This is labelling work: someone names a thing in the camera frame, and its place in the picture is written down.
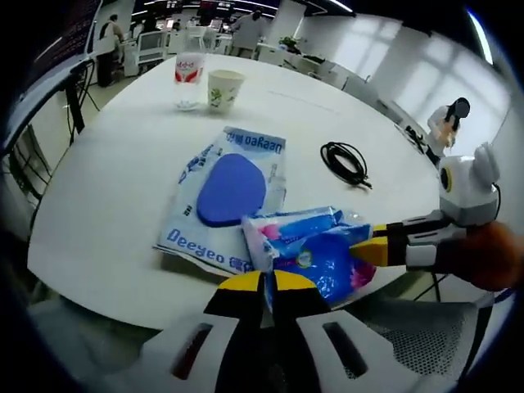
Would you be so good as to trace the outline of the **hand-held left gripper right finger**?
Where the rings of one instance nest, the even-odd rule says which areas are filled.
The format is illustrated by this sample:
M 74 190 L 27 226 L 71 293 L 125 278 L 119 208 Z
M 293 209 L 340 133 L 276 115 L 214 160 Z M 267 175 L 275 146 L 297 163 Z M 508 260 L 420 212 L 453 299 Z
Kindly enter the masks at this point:
M 331 310 L 315 284 L 272 274 L 273 320 L 292 392 L 410 392 L 413 372 L 393 345 L 343 309 Z

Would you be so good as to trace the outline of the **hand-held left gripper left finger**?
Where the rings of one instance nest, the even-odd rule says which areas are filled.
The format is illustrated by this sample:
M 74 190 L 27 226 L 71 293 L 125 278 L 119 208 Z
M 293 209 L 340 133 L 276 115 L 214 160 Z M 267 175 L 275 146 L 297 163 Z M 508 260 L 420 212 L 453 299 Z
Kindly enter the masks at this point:
M 262 275 L 222 282 L 200 314 L 149 340 L 134 368 L 136 392 L 252 392 L 261 381 Z

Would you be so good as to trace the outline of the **person's right hand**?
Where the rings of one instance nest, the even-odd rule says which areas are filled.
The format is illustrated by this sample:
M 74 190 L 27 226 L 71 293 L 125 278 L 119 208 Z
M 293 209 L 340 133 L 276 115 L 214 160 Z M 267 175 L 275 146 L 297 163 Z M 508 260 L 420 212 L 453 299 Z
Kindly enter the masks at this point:
M 437 247 L 434 270 L 486 291 L 523 287 L 523 237 L 498 221 Z

